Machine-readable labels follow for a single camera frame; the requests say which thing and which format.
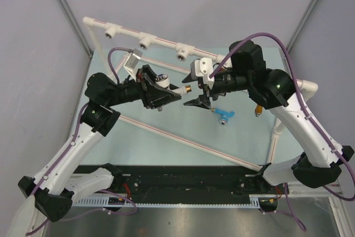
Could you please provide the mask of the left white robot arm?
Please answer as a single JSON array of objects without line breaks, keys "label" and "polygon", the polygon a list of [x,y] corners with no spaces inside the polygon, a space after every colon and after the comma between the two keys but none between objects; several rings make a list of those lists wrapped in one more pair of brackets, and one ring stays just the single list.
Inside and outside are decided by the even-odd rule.
[{"label": "left white robot arm", "polygon": [[22,193],[34,196],[34,206],[51,222],[62,219],[73,203],[100,190],[114,193],[123,185],[123,172],[104,164],[76,185],[68,180],[83,158],[112,130],[120,117],[114,106],[140,100],[147,109],[161,109],[191,91],[177,87],[166,74],[155,74],[149,65],[136,71],[134,79],[115,83],[104,73],[95,73],[84,92],[88,103],[79,111],[74,134],[54,158],[34,177],[24,176],[18,183]]}]

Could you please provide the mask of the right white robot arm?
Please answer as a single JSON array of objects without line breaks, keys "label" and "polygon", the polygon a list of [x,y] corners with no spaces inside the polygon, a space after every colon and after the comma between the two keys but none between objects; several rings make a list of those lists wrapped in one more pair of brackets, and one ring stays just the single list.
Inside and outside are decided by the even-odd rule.
[{"label": "right white robot arm", "polygon": [[203,93],[185,103],[209,109],[219,96],[246,90],[257,105],[269,110],[291,132],[303,149],[294,159],[268,163],[257,173],[256,188],[269,193],[276,185],[298,181],[309,188],[333,183],[341,165],[354,155],[350,146],[342,146],[319,125],[306,107],[297,82],[281,69],[269,69],[262,48],[253,41],[237,41],[229,47],[231,67],[214,68],[210,58],[194,60],[183,83],[197,82]]}]

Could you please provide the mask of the white water faucet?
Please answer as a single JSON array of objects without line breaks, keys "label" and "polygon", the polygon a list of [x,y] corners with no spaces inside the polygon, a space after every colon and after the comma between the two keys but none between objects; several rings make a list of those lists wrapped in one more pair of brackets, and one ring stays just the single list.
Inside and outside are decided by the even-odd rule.
[{"label": "white water faucet", "polygon": [[177,94],[181,95],[181,97],[183,95],[189,94],[192,91],[190,85],[185,85],[185,86],[178,87],[178,86],[172,84],[170,82],[169,76],[167,74],[165,74],[165,73],[157,74],[157,78],[156,78],[156,81],[154,82],[154,84],[158,85],[160,87],[163,87],[165,89],[171,90],[174,93],[177,93]]}]

